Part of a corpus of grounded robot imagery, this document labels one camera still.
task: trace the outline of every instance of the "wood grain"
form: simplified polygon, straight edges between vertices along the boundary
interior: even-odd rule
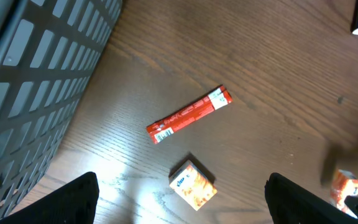
[[[128,0],[47,175],[16,210],[87,171],[95,223],[271,223],[272,172],[327,200],[327,150],[358,151],[354,5]],[[152,144],[148,124],[219,84],[232,104]],[[168,187],[189,152],[218,189],[198,212]]]

